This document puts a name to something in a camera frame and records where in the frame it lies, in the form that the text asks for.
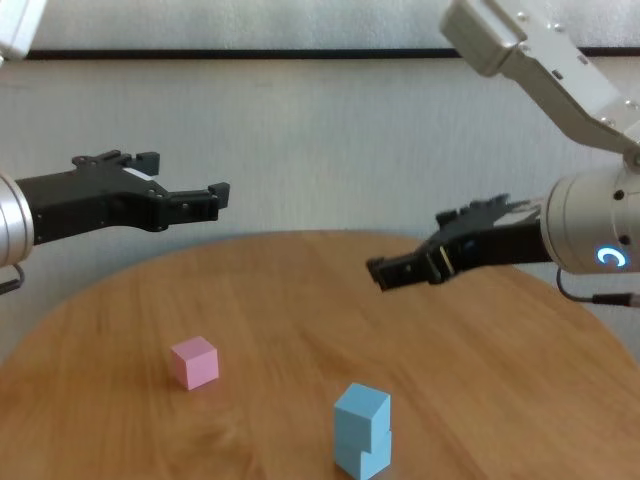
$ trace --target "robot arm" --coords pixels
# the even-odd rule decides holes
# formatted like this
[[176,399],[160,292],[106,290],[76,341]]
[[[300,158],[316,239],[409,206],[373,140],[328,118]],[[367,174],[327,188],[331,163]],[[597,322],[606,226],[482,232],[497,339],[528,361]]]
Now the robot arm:
[[47,0],[0,1],[0,66],[24,58],[35,37]]
[[[72,160],[74,170],[13,181],[0,174],[0,267],[18,265],[34,245],[111,226],[160,232],[170,225],[215,221],[229,201],[229,184],[168,192],[157,175],[160,156],[111,151]],[[15,290],[20,279],[0,285]]]
[[437,216],[414,252],[371,259],[383,290],[440,284],[487,265],[553,261],[579,301],[635,306],[632,294],[574,297],[560,271],[640,271],[640,106],[622,96],[564,28],[519,0],[454,0],[442,32],[481,75],[515,80],[572,140],[622,155],[622,165],[560,179],[542,200],[505,196]]

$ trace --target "round wooden table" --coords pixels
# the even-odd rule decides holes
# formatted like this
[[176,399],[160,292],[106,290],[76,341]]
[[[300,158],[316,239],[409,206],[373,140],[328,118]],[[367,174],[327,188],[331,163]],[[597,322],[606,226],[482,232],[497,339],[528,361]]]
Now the round wooden table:
[[[640,478],[640,376],[601,323],[510,267],[380,292],[365,261],[417,244],[259,235],[87,289],[0,368],[0,479],[347,478],[352,382],[392,396],[376,478]],[[221,377],[187,392],[169,348],[198,335]]]

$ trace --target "foam block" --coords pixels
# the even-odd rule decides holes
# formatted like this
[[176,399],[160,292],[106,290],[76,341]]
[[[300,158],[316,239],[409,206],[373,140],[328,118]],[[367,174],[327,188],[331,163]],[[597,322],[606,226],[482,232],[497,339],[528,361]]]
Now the foam block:
[[174,375],[187,390],[218,378],[218,351],[204,338],[174,345],[171,354]]
[[391,465],[391,431],[388,431],[372,453],[335,444],[336,464],[356,480],[368,480]]
[[391,395],[357,383],[334,405],[334,440],[372,453],[391,429]]

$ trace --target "black cable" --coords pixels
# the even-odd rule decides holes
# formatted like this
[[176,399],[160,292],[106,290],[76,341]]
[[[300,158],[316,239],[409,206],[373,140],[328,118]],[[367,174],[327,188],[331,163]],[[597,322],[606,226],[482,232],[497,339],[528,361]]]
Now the black cable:
[[14,290],[19,289],[24,283],[24,270],[22,270],[22,267],[16,264],[13,266],[13,268],[15,268],[16,272],[18,272],[18,278],[0,284],[0,295],[4,295],[6,293],[13,292]]
[[572,293],[567,292],[562,285],[562,269],[558,268],[558,273],[556,274],[556,284],[558,285],[558,290],[560,293],[564,295],[569,300],[579,303],[593,303],[594,305],[612,305],[618,307],[631,307],[636,306],[634,303],[637,303],[637,298],[633,293],[601,293],[594,294],[591,297],[579,297],[577,295],[573,295]]
[[567,292],[567,290],[564,288],[564,285],[562,285],[562,269],[560,267],[558,267],[558,273],[556,273],[556,285],[558,285],[558,290],[560,290],[560,293],[562,293],[562,295],[567,297],[569,300],[580,303],[591,303],[593,300],[592,297],[579,297]]

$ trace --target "blue cube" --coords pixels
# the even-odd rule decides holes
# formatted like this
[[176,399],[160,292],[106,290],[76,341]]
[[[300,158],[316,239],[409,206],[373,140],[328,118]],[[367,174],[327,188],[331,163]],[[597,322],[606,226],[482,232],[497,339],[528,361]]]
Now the blue cube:
[[391,430],[391,395],[357,383],[334,406],[337,444],[372,453]]
[[361,452],[345,445],[335,444],[336,464],[356,480],[368,480],[391,465],[391,431],[373,449]]

